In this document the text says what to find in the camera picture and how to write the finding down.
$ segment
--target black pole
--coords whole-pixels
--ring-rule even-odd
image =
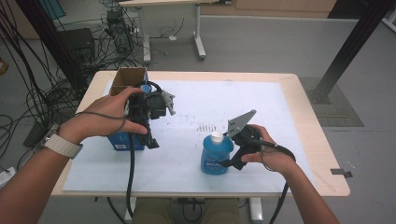
[[[69,51],[59,38],[52,19],[38,0],[16,0],[16,2],[64,72],[70,85],[75,90],[77,98],[81,100],[88,89],[88,83],[84,80]]]
[[[370,35],[387,14],[394,0],[374,0],[353,28],[343,47],[338,51],[332,64],[314,90],[308,91],[308,97],[313,104],[329,104],[328,95],[335,83],[361,50]]]

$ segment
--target white paper sheet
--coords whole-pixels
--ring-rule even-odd
[[[212,131],[227,131],[227,121],[251,109],[250,123],[267,128],[278,144],[296,156],[313,182],[288,105],[278,83],[235,81],[156,81],[174,94],[174,116],[150,121],[160,147],[135,152],[133,192],[235,195],[274,193],[285,180],[262,164],[249,163],[242,171],[231,167],[225,175],[207,175],[200,169],[203,140]],[[115,151],[106,137],[83,141],[73,160],[64,190],[125,191],[130,153]]]

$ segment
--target electronic equipment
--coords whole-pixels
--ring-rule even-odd
[[[229,136],[236,145],[240,146],[240,148],[230,160],[220,161],[219,164],[224,167],[233,166],[235,169],[242,170],[247,163],[241,161],[241,158],[246,154],[257,153],[265,150],[265,147],[270,147],[282,152],[296,161],[294,154],[291,151],[280,145],[264,141],[261,133],[257,129],[248,125],[248,122],[255,114],[256,110],[251,110],[246,114],[228,121],[228,131],[224,135]]]
[[[130,34],[131,27],[128,27],[122,17],[122,9],[109,10],[106,16],[108,30],[112,41],[116,45],[118,53],[126,53],[132,51],[132,38]]]
[[[131,122],[145,126],[148,130],[147,134],[136,135],[139,143],[148,148],[156,148],[159,145],[152,138],[149,119],[158,119],[159,117],[166,116],[166,108],[168,108],[171,115],[174,115],[176,113],[173,109],[173,98],[175,96],[167,91],[163,91],[160,86],[151,81],[143,81],[134,86],[139,87],[141,85],[154,86],[157,90],[149,93],[140,92],[130,96],[127,102],[129,119]]]
[[[95,41],[89,28],[60,31],[58,36],[77,63],[94,60]]]

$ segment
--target bottle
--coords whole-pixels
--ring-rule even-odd
[[[201,156],[201,170],[209,175],[223,175],[228,167],[223,167],[219,161],[229,160],[233,151],[233,141],[220,132],[213,132],[204,139],[204,149]]]

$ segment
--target cardboard box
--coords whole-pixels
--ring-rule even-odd
[[[143,80],[149,80],[147,69],[145,67],[119,68],[116,76],[114,77],[113,84],[111,85],[110,95],[117,95],[125,88],[133,86]],[[145,146],[142,146],[138,142],[137,137],[134,134],[118,132],[108,136],[107,138],[115,150],[125,151],[131,150],[131,137],[134,142],[134,150],[143,150],[145,148]]]

